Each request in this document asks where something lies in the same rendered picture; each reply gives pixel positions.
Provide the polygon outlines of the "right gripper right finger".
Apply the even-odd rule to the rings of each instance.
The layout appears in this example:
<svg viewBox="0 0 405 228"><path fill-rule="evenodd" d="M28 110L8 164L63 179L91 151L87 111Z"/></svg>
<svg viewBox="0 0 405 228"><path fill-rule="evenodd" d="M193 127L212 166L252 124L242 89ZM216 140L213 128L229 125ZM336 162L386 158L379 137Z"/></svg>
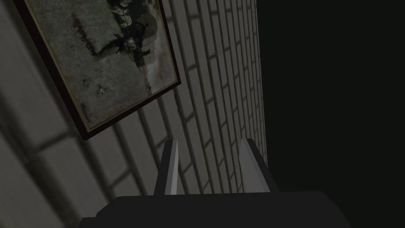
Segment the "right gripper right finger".
<svg viewBox="0 0 405 228"><path fill-rule="evenodd" d="M239 163L244 192L279 192L279 188L253 139L241 139Z"/></svg>

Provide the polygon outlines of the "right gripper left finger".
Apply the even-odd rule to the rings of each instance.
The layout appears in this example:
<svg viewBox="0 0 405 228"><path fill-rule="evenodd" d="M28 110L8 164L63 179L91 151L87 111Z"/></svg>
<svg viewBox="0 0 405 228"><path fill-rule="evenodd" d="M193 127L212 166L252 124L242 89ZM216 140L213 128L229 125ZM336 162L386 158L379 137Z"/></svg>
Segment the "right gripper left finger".
<svg viewBox="0 0 405 228"><path fill-rule="evenodd" d="M167 140L164 144L154 195L176 195L178 189L178 141Z"/></svg>

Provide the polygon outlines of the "dark framed wall picture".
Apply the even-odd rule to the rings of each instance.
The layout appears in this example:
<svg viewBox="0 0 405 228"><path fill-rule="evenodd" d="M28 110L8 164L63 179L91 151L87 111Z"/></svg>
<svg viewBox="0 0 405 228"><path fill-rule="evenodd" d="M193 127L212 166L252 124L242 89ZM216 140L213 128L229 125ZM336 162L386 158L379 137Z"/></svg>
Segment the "dark framed wall picture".
<svg viewBox="0 0 405 228"><path fill-rule="evenodd" d="M162 0L12 0L83 140L181 84Z"/></svg>

